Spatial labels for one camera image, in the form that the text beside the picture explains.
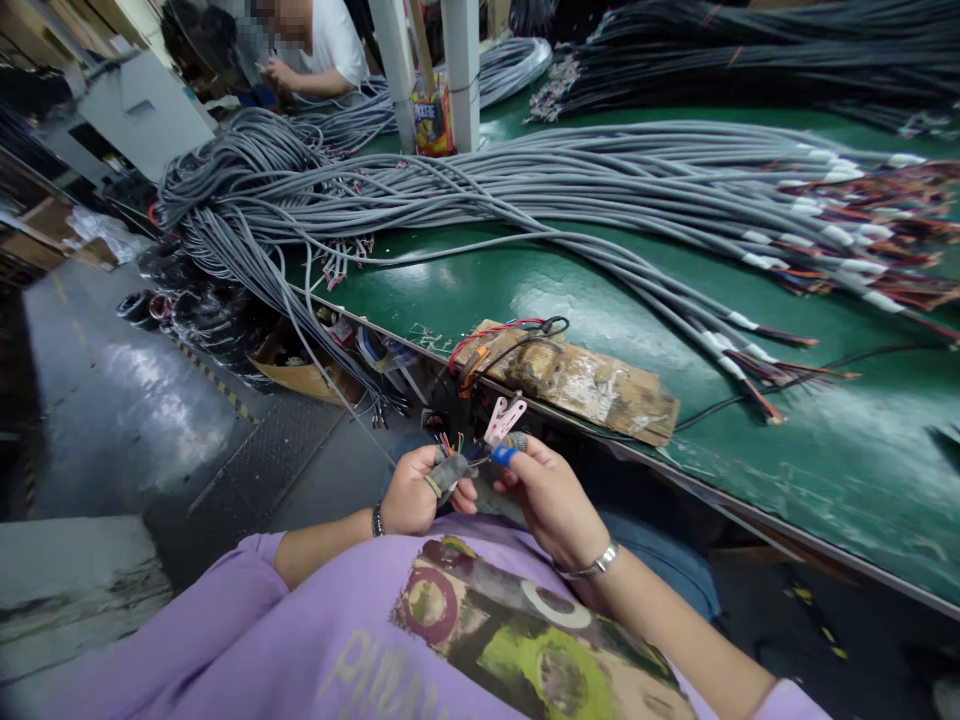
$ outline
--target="hand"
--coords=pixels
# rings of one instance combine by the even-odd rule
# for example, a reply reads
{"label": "hand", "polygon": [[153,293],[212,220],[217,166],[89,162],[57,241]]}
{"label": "hand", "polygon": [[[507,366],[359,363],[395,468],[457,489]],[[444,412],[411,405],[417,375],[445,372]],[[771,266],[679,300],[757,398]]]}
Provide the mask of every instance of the hand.
{"label": "hand", "polygon": [[520,505],[530,532],[565,570],[586,569],[603,555],[610,533],[570,465],[535,437],[493,484]]}
{"label": "hand", "polygon": [[437,515],[437,496],[424,478],[433,470],[437,446],[408,452],[397,463],[380,506],[387,535],[425,535]]}
{"label": "hand", "polygon": [[289,65],[277,58],[270,58],[265,74],[282,90],[289,90],[290,92],[300,91],[300,75],[294,72]]}

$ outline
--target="green workbench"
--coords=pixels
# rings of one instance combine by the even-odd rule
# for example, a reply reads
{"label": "green workbench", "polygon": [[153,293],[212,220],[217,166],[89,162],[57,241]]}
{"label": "green workbench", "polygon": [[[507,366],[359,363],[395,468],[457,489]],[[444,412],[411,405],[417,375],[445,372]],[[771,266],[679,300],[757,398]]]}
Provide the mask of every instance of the green workbench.
{"label": "green workbench", "polygon": [[[527,98],[486,112],[486,142],[543,129],[523,125]],[[854,147],[943,156],[950,147],[906,141],[815,112],[737,109],[618,111],[562,126],[700,118],[810,129]],[[396,136],[368,152],[399,152]],[[574,228],[569,223],[559,227]],[[784,360],[821,365],[882,345],[929,342],[913,324],[841,296],[798,298],[771,278],[662,239],[580,226],[634,250],[751,319],[820,339],[810,350],[761,342]],[[507,234],[492,223],[381,234],[378,256],[418,253]],[[302,285],[302,270],[290,280]],[[682,402],[680,418],[737,389],[624,288],[545,245],[511,245],[427,264],[352,268],[323,302],[416,344],[423,327],[457,339],[484,318],[564,315],[568,339],[659,373]],[[938,317],[960,326],[960,314]],[[432,343],[442,348],[444,341]],[[430,352],[445,358],[448,353]],[[960,617],[960,472],[930,428],[960,422],[960,355],[915,350],[873,357],[848,370],[860,379],[788,390],[774,402],[788,416],[765,426],[744,405],[728,407],[674,437],[665,452],[637,448],[648,463],[713,504],[761,520],[793,539]]]}

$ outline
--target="sleeve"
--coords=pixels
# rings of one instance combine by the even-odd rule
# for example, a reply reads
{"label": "sleeve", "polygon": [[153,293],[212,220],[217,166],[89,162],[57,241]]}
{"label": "sleeve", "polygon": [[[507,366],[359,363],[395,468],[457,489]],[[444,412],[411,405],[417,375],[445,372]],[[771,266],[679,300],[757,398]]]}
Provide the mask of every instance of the sleeve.
{"label": "sleeve", "polygon": [[323,33],[323,42],[329,48],[333,65],[354,87],[367,79],[370,70],[367,58],[363,54],[363,43],[353,26],[353,19],[344,2],[331,2],[329,13],[317,26],[314,20],[314,32]]}
{"label": "sleeve", "polygon": [[830,716],[795,682],[780,680],[754,713],[753,720],[830,720]]}
{"label": "sleeve", "polygon": [[83,658],[50,717],[129,717],[185,691],[289,594],[273,567],[283,535],[242,540],[136,634]]}

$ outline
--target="purple sweatshirt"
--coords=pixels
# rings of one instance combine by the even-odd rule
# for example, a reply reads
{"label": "purple sweatshirt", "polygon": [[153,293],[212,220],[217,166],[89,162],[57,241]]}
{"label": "purple sweatshirt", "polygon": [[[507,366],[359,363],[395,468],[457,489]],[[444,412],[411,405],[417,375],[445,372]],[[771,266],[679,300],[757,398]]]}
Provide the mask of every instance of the purple sweatshirt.
{"label": "purple sweatshirt", "polygon": [[[249,537],[86,662],[51,717],[716,717],[577,603],[528,533],[460,515],[431,532],[362,543],[292,593],[282,534]],[[782,680],[755,717],[827,715]]]}

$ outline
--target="white t-shirt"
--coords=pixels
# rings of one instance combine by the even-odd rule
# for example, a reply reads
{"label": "white t-shirt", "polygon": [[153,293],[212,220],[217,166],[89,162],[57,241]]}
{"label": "white t-shirt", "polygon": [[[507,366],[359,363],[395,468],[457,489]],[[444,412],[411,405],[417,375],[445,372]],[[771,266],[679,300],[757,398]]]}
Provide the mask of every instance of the white t-shirt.
{"label": "white t-shirt", "polygon": [[311,54],[289,46],[279,54],[297,72],[319,75],[336,69],[355,87],[370,75],[363,44],[343,0],[313,0]]}

